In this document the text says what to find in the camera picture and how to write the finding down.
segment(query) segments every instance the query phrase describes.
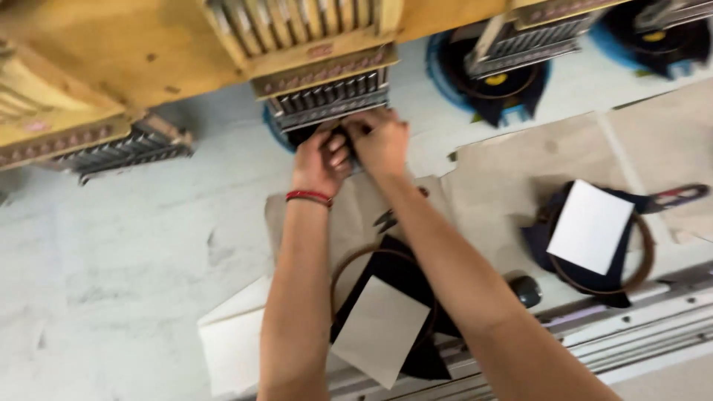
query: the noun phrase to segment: red bracelet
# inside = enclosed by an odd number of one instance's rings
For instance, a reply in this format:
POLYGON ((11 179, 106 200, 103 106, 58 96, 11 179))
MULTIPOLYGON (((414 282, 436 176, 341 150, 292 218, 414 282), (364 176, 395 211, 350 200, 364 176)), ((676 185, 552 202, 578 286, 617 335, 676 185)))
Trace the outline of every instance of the red bracelet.
POLYGON ((287 202, 290 199, 307 199, 310 201, 316 201, 328 208, 331 208, 334 202, 331 196, 326 196, 323 193, 315 191, 290 191, 284 196, 284 200, 287 202))

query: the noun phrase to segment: bracelet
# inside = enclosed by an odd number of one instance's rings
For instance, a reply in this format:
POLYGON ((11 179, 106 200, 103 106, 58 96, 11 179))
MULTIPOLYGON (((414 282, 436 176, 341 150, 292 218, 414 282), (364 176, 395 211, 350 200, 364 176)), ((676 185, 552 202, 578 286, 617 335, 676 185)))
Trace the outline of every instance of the bracelet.
POLYGON ((327 208, 332 208, 332 204, 334 203, 331 196, 326 196, 323 193, 315 191, 290 191, 284 196, 284 200, 287 202, 291 199, 306 199, 308 201, 321 203, 327 208))

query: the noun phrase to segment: hand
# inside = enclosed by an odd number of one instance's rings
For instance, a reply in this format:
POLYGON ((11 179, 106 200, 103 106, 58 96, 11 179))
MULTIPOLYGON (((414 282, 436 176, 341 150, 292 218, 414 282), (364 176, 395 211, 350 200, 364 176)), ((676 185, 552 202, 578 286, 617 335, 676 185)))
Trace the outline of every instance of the hand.
POLYGON ((403 176, 409 123, 400 121, 393 109, 373 108, 342 120, 352 139, 359 161, 375 179, 403 176))
POLYGON ((316 191, 334 197, 352 173, 349 149, 342 135, 332 137, 336 120, 327 121, 297 147, 292 171, 293 191, 316 191))

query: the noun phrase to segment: navy fabric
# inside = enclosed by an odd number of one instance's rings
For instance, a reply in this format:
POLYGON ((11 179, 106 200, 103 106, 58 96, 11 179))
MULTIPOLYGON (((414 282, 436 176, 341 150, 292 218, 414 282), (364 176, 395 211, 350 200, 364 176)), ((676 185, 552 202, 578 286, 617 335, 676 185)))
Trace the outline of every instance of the navy fabric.
MULTIPOLYGON (((416 259, 408 246, 389 235, 384 236, 379 248, 397 250, 410 256, 414 260, 416 259)), ((451 374, 441 359, 438 348, 434 345, 433 333, 427 333, 429 323, 433 319, 434 313, 433 290, 418 265, 414 265, 402 257, 391 253, 373 253, 371 255, 364 272, 359 276, 347 300, 344 301, 342 307, 337 311, 336 320, 334 324, 332 324, 329 341, 333 343, 337 339, 344 322, 347 321, 349 313, 352 311, 354 304, 357 302, 357 299, 359 299, 362 290, 371 276, 376 276, 391 287, 396 288, 414 300, 431 308, 431 312, 426 318, 426 323, 421 328, 416 343, 414 343, 414 346, 409 351, 406 361, 404 361, 404 366, 401 367, 401 373, 427 380, 450 380, 451 374)), ((433 331, 454 337, 462 337, 453 324, 453 321, 440 305, 436 308, 436 320, 433 331)))
MULTIPOLYGON (((547 205, 544 206, 544 214, 552 215, 555 210, 561 209, 567 200, 570 189, 572 188, 573 181, 566 183, 561 192, 552 195, 547 205)), ((634 210, 639 214, 643 213, 647 205, 650 202, 649 196, 639 196, 627 193, 624 191, 617 191, 609 188, 600 188, 601 190, 610 193, 611 195, 621 198, 625 201, 629 201, 634 204, 634 210)), ((609 267, 609 271, 606 275, 601 275, 594 273, 591 270, 587 270, 579 265, 570 263, 562 258, 558 258, 560 267, 562 270, 571 278, 575 283, 582 285, 586 288, 595 291, 615 291, 622 288, 622 273, 624 270, 624 259, 626 258, 627 247, 629 245, 629 237, 631 236, 631 230, 633 222, 630 220, 627 223, 624 232, 622 233, 621 240, 614 252, 614 257, 612 258, 612 264, 609 267)), ((550 273, 555 273, 558 275, 555 266, 552 264, 549 254, 547 253, 547 247, 550 244, 550 224, 548 221, 538 221, 535 225, 531 227, 524 227, 520 229, 525 241, 530 248, 530 255, 534 261, 543 269, 550 273)), ((611 294, 611 295, 598 295, 593 294, 590 291, 581 290, 580 288, 575 288, 577 291, 583 294, 594 295, 597 300, 602 304, 613 307, 613 308, 628 308, 631 306, 629 298, 624 293, 611 294)))

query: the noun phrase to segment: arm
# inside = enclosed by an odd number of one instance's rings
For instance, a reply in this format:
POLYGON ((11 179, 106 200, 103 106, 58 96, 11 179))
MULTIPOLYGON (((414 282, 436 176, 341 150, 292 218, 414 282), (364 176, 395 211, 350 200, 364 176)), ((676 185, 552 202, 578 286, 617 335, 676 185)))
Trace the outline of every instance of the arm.
MULTIPOLYGON (((351 166, 344 137, 328 125, 297 149, 292 188, 337 194, 351 166)), ((328 400, 325 365, 332 324, 327 267, 329 209, 287 203, 282 243, 260 337, 259 400, 328 400)))
POLYGON ((619 400, 527 312, 490 263, 405 178, 408 125, 386 109, 352 115, 344 125, 498 398, 619 400))

